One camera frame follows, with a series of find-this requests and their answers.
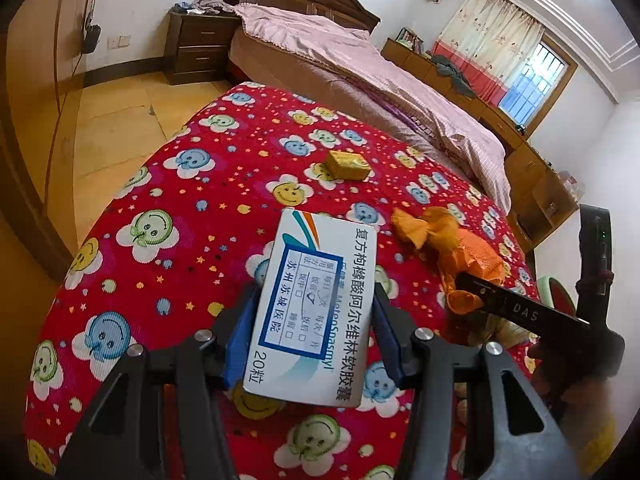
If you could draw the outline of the white medicine box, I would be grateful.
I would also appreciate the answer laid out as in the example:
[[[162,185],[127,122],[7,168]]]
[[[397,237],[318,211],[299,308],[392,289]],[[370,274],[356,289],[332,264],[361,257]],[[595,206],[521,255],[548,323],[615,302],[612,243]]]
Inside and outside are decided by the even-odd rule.
[[[367,224],[282,211],[262,284],[243,387],[336,408],[362,397],[378,233]]]

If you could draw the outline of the green red trash basket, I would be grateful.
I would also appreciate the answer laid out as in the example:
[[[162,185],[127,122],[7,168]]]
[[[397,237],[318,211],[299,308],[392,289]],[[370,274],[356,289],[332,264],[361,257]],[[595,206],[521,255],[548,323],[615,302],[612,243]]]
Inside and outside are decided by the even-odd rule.
[[[576,307],[570,293],[557,278],[543,276],[537,281],[537,289],[540,301],[545,306],[570,316],[576,315]]]

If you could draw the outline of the pink bed quilt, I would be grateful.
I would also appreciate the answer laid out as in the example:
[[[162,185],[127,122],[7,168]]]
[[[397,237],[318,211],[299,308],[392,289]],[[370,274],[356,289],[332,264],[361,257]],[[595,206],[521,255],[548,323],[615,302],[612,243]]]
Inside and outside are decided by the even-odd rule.
[[[231,59],[250,79],[337,107],[416,148],[436,148],[503,211],[512,206],[506,150],[487,128],[394,63],[365,30],[319,15],[240,3]]]

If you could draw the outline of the red smiley flower quilt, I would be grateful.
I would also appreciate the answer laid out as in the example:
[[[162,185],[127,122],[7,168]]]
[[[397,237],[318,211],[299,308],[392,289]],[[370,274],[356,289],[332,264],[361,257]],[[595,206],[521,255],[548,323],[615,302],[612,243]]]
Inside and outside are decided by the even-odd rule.
[[[329,151],[358,153],[363,181],[337,180]],[[80,246],[32,360],[25,432],[32,469],[56,471],[103,379],[130,344],[178,344],[262,280],[281,212],[372,226],[376,280],[392,304],[457,336],[437,264],[398,240],[392,213],[447,208],[502,258],[506,286],[536,283],[501,209],[439,152],[322,101],[244,82],[203,106],[115,194]]]

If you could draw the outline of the wooden wardrobe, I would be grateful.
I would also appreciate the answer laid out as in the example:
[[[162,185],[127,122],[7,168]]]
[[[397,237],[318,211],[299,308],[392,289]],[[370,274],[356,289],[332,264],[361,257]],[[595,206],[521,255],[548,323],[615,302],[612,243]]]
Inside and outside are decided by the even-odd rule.
[[[1,0],[1,211],[43,272],[77,250],[76,127],[91,0]]]

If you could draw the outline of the floral red curtain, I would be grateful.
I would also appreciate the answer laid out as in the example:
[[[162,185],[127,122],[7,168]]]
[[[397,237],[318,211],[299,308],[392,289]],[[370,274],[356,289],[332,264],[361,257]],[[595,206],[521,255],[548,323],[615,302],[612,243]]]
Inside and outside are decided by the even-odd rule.
[[[480,99],[498,105],[543,34],[544,25],[509,0],[464,0],[433,53],[449,58]]]

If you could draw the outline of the orange wrapper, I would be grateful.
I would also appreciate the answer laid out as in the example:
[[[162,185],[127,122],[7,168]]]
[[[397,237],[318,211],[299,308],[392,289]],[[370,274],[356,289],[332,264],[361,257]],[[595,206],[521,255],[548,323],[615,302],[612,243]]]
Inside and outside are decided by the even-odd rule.
[[[403,242],[418,252],[437,256],[447,307],[455,314],[468,314],[484,306],[479,296],[458,289],[456,278],[469,273],[490,284],[506,280],[503,260],[484,238],[463,229],[447,208],[427,207],[421,217],[395,208],[392,226]]]

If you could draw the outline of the yellow green bean cake box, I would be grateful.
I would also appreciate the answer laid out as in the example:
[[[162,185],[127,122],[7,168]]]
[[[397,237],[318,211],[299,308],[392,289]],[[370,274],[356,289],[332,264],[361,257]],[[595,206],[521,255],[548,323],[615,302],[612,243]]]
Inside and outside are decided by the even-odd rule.
[[[326,168],[337,180],[363,181],[371,172],[371,166],[362,155],[341,151],[329,151]]]

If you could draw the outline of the clothes on nightstand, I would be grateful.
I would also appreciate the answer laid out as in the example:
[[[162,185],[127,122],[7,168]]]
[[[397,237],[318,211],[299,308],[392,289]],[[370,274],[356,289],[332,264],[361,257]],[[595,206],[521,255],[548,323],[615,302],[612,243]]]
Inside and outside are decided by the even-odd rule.
[[[183,1],[175,3],[170,10],[180,14],[196,15],[234,13],[233,6],[224,0],[193,0],[191,3]]]

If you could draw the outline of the dark clothes on cabinet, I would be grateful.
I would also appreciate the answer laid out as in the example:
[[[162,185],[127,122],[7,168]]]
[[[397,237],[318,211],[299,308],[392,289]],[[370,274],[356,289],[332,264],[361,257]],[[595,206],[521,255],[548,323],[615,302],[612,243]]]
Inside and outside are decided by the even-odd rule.
[[[470,86],[469,81],[464,76],[464,73],[460,68],[450,60],[441,54],[434,54],[431,57],[432,63],[435,65],[436,73],[441,77],[449,78],[451,87],[456,90],[457,93],[468,98],[475,98],[476,93]]]

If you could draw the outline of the long wooden cabinet desk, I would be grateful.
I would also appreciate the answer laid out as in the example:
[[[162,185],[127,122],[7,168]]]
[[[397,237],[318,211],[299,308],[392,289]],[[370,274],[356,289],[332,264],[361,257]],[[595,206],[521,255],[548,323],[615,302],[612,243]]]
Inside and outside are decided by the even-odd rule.
[[[551,168],[525,140],[511,119],[479,98],[462,96],[449,78],[440,76],[432,61],[392,38],[386,40],[383,58],[422,81],[427,87],[491,131],[506,150],[506,177],[511,185],[512,210],[508,215],[524,252],[531,252],[562,226],[578,209],[578,203]]]

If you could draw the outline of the dark wooden nightstand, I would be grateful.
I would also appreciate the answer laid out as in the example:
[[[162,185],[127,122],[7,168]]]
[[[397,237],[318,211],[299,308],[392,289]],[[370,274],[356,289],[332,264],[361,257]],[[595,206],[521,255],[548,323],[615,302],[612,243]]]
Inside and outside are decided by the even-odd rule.
[[[227,77],[231,40],[241,20],[230,13],[170,11],[163,70],[170,84],[192,84]]]

